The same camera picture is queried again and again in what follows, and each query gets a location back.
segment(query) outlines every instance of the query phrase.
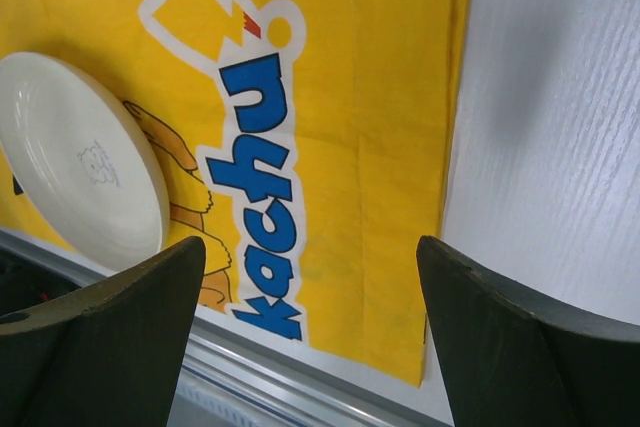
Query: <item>blue letter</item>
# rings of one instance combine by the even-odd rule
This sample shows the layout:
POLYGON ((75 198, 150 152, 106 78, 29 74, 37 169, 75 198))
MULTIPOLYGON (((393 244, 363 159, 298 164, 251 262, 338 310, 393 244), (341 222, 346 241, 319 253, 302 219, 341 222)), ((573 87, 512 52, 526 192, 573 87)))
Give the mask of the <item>blue letter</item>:
POLYGON ((289 292, 289 279, 293 277, 291 262, 253 245, 244 252, 244 267, 249 278, 263 294, 271 297, 284 297, 289 292), (271 271, 271 277, 262 274, 263 267, 271 271))
POLYGON ((253 314, 234 310, 233 315, 235 315, 237 319, 273 332, 274 334, 281 335, 287 339, 302 340, 300 322, 289 318, 294 315, 299 315, 300 312, 284 300, 278 299, 273 305, 269 305, 269 302, 264 297, 256 297, 254 299, 248 299, 247 304, 257 313, 253 314))
POLYGON ((280 125, 287 116, 278 54, 224 67, 220 69, 220 77, 230 96, 253 90, 262 94, 257 104, 234 107, 242 132, 266 132, 280 125))
POLYGON ((288 252, 296 245, 296 223, 291 212, 278 199, 273 199, 266 212, 244 209, 244 225, 251 238, 260 247, 271 252, 288 252), (267 215, 275 228, 272 232, 264 227, 262 217, 267 215))
POLYGON ((207 158, 207 166, 214 184, 226 185, 244 190, 250 202, 258 202, 267 197, 291 200, 291 181, 275 174, 256 170, 259 160, 281 169, 289 155, 289 150, 252 135, 236 137, 232 148, 233 162, 207 158))

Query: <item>white plate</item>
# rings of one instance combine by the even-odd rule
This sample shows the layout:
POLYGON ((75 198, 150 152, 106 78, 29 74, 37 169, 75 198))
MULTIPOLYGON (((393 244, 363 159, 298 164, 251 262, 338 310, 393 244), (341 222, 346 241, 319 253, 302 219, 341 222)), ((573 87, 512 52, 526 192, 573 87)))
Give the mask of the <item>white plate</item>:
POLYGON ((40 54, 5 57, 0 143, 24 192, 81 254, 122 270, 162 249, 169 201, 160 166, 95 79, 40 54))

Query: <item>red mark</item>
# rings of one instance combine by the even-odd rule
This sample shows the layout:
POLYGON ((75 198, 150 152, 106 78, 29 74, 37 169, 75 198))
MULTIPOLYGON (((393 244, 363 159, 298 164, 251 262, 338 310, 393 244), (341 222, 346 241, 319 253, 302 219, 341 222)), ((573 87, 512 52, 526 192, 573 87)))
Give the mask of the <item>red mark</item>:
POLYGON ((249 32, 250 34, 255 35, 259 39, 261 39, 261 30, 260 26, 256 24, 256 21, 249 17, 249 14, 244 13, 244 30, 249 32))

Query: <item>white wall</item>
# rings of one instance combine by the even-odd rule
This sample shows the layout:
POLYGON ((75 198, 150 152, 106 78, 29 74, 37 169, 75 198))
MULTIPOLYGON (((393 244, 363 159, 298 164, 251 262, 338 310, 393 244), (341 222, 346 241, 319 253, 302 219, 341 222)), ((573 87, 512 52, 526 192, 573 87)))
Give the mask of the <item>white wall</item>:
POLYGON ((640 0, 473 0, 444 239, 640 323, 640 0))

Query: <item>yellow fabric banner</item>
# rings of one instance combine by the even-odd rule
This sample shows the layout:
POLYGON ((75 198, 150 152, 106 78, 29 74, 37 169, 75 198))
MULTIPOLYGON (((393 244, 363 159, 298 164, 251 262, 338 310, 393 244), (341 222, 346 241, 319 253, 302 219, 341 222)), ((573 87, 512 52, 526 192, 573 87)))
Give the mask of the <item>yellow fabric banner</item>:
MULTIPOLYGON (((415 385, 467 0, 0 0, 0 55, 103 83, 153 145, 200 302, 415 385)), ((68 248, 0 161, 0 226, 68 248)))

